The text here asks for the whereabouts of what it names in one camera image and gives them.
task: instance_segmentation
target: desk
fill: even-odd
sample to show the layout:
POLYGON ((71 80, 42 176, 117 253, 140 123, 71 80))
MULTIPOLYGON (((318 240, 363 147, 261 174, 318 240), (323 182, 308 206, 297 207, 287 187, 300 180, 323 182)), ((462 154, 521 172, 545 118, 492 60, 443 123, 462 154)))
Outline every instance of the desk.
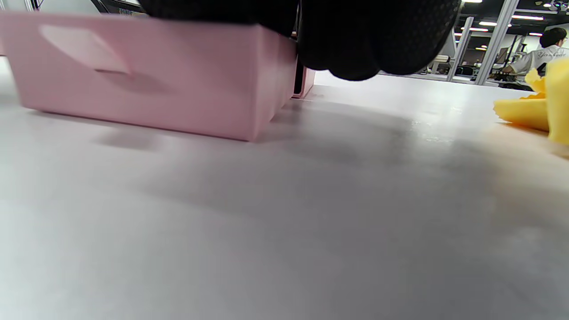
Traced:
POLYGON ((569 163, 496 124, 520 92, 319 78, 243 143, 23 109, 0 75, 1 319, 569 313, 569 163))

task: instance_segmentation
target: man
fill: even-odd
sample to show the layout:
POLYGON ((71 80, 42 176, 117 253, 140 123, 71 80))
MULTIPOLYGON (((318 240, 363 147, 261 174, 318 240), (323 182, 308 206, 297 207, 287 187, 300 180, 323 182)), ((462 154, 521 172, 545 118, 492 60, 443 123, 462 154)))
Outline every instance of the man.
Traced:
POLYGON ((537 69, 540 75, 545 74, 548 62, 558 58, 569 57, 569 49, 561 46, 567 40, 567 31, 562 28, 552 28, 545 31, 539 40, 543 49, 534 50, 505 67, 505 73, 527 73, 537 69))

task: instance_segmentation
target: pink drawer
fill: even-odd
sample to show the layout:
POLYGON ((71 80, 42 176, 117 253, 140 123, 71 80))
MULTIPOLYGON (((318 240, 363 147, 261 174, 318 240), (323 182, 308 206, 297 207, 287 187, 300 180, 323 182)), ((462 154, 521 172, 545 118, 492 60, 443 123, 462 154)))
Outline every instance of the pink drawer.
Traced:
POLYGON ((261 26, 2 12, 23 106, 251 141, 292 96, 295 43, 261 26))

